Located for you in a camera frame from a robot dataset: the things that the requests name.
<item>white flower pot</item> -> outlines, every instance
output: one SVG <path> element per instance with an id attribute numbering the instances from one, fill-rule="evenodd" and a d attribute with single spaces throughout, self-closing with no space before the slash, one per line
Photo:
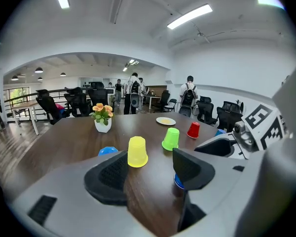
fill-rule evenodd
<path id="1" fill-rule="evenodd" d="M 95 123 L 95 127 L 97 128 L 98 132 L 107 133 L 112 126 L 112 119 L 109 118 L 108 122 L 109 122 L 108 125 L 104 125 L 103 123 L 97 123 L 95 120 L 94 123 Z"/>

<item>potted plant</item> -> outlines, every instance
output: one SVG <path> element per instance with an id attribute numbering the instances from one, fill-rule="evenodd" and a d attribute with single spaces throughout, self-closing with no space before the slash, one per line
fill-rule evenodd
<path id="1" fill-rule="evenodd" d="M 91 114 L 94 119 L 95 127 L 99 132 L 107 133 L 112 126 L 112 107 L 109 105 L 103 106 L 99 103 L 92 108 L 95 112 Z"/>

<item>red cup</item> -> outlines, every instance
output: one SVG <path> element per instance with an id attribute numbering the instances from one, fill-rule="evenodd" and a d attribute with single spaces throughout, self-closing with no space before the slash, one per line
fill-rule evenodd
<path id="1" fill-rule="evenodd" d="M 193 122 L 187 132 L 187 135 L 193 139 L 197 139 L 198 132 L 199 132 L 199 123 Z"/>

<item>wooden floor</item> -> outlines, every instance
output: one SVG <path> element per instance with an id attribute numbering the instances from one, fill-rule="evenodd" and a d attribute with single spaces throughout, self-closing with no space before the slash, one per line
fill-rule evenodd
<path id="1" fill-rule="evenodd" d="M 120 107 L 116 106 L 114 114 L 122 115 L 124 113 L 124 104 L 121 103 Z M 149 106 L 144 105 L 143 110 L 138 111 L 138 114 L 154 112 L 159 111 L 156 108 L 149 110 Z M 6 126 L 6 129 L 0 133 L 0 185 L 3 189 L 7 177 L 13 172 L 22 157 L 51 126 L 52 125 L 48 122 L 38 121 L 37 128 L 39 135 L 36 135 L 32 123 L 23 122 L 21 123 L 22 135 L 20 135 L 16 130 L 16 125 L 10 123 Z"/>

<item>table leg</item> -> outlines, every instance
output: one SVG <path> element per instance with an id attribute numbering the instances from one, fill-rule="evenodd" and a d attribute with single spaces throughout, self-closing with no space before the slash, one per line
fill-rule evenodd
<path id="1" fill-rule="evenodd" d="M 35 121 L 37 122 L 35 107 L 33 107 L 33 112 L 34 112 Z"/>
<path id="2" fill-rule="evenodd" d="M 38 129 L 36 127 L 35 119 L 34 119 L 33 113 L 32 113 L 32 107 L 29 107 L 29 111 L 30 111 L 30 116 L 31 116 L 31 120 L 32 120 L 32 124 L 33 124 L 34 130 L 35 130 L 35 133 L 36 133 L 36 135 L 39 135 Z"/>
<path id="3" fill-rule="evenodd" d="M 15 121 L 16 129 L 17 129 L 17 131 L 19 132 L 19 134 L 22 134 L 22 133 L 21 133 L 21 128 L 19 127 L 18 119 L 16 118 L 15 110 L 12 110 L 12 112 L 13 112 L 13 117 L 14 117 L 14 121 Z"/>

